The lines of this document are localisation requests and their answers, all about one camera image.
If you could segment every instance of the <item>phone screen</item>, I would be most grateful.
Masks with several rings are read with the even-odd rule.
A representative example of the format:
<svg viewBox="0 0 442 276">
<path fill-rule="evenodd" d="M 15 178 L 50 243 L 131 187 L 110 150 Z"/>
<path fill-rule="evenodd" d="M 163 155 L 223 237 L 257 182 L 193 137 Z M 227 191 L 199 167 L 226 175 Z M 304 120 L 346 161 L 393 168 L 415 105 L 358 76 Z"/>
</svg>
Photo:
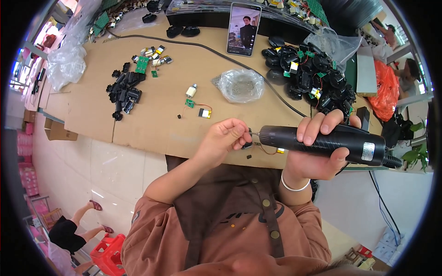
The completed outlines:
<svg viewBox="0 0 442 276">
<path fill-rule="evenodd" d="M 261 7 L 232 3 L 227 53 L 250 57 L 258 33 Z"/>
</svg>

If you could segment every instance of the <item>left hand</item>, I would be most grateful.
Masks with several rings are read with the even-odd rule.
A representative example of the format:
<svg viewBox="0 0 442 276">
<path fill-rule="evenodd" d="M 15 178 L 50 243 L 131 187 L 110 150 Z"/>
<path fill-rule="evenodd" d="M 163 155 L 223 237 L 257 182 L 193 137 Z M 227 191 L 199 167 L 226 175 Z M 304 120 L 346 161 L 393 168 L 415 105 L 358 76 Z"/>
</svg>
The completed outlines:
<svg viewBox="0 0 442 276">
<path fill-rule="evenodd" d="M 236 118 L 226 119 L 209 128 L 194 159 L 214 168 L 221 165 L 230 151 L 241 149 L 246 142 L 252 142 L 246 123 Z"/>
<path fill-rule="evenodd" d="M 344 114 L 341 110 L 333 110 L 327 115 L 318 113 L 313 118 L 305 117 L 298 126 L 297 140 L 311 146 L 319 131 L 329 134 L 338 124 L 342 123 Z M 361 120 L 357 116 L 350 116 L 350 125 L 361 128 Z M 336 149 L 330 157 L 315 156 L 305 152 L 289 151 L 284 179 L 294 182 L 305 182 L 304 179 L 330 180 L 347 164 L 345 158 L 350 152 L 346 147 Z"/>
</svg>

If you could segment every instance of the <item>sandal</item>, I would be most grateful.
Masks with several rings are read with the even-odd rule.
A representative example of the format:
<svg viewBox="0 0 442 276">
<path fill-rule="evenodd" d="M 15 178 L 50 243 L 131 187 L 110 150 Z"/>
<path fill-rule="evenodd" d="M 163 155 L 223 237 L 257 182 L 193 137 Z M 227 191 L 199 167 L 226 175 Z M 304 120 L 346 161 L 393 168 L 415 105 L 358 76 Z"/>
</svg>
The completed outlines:
<svg viewBox="0 0 442 276">
<path fill-rule="evenodd" d="M 103 208 L 101 207 L 101 205 L 98 202 L 93 201 L 92 199 L 89 200 L 89 202 L 92 202 L 92 204 L 94 205 L 94 209 L 97 211 L 102 211 Z"/>
<path fill-rule="evenodd" d="M 110 227 L 107 227 L 107 226 L 104 226 L 104 225 L 103 225 L 103 227 L 104 227 L 104 230 L 106 231 L 106 233 L 112 234 L 114 232 L 114 230 L 112 228 L 110 228 Z"/>
</svg>

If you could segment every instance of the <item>leg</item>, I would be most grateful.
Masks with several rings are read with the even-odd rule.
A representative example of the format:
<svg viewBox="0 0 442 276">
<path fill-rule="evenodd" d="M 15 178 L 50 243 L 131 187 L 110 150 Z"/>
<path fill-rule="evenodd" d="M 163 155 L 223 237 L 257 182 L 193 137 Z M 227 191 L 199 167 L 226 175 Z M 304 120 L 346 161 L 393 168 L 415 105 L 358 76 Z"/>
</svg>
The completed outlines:
<svg viewBox="0 0 442 276">
<path fill-rule="evenodd" d="M 77 227 L 78 227 L 80 225 L 80 219 L 84 216 L 86 211 L 89 209 L 93 209 L 93 208 L 94 208 L 94 204 L 89 201 L 88 204 L 81 207 L 80 209 L 78 209 L 75 212 L 74 216 L 71 218 L 71 221 L 73 221 L 75 223 L 75 225 L 77 225 Z"/>
<path fill-rule="evenodd" d="M 97 228 L 94 228 L 94 229 L 89 230 L 89 231 L 87 231 L 87 232 L 85 232 L 83 234 L 80 234 L 79 236 L 84 238 L 84 240 L 86 242 L 88 242 L 88 241 L 91 240 L 91 238 L 95 237 L 101 231 L 104 231 L 104 226 L 103 225 L 100 225 Z"/>
</svg>

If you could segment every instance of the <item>silver bangle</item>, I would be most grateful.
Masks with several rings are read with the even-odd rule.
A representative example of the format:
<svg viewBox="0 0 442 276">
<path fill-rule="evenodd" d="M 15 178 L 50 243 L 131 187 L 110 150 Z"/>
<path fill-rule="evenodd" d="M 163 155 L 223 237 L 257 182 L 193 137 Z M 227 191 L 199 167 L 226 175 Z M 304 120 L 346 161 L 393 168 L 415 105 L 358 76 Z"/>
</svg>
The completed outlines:
<svg viewBox="0 0 442 276">
<path fill-rule="evenodd" d="M 283 174 L 283 173 L 284 173 L 284 171 L 282 171 L 282 173 L 281 173 L 281 182 L 282 182 L 282 184 L 284 185 L 284 187 L 286 187 L 287 190 L 289 190 L 289 191 L 292 191 L 292 192 L 300 192 L 300 191 L 304 190 L 305 188 L 307 188 L 307 186 L 310 184 L 310 179 L 309 179 L 309 181 L 307 182 L 307 184 L 306 184 L 304 187 L 302 187 L 301 189 L 298 189 L 298 190 L 292 189 L 292 188 L 290 188 L 289 186 L 287 186 L 287 184 L 284 182 L 284 177 L 282 177 L 282 174 Z"/>
</svg>

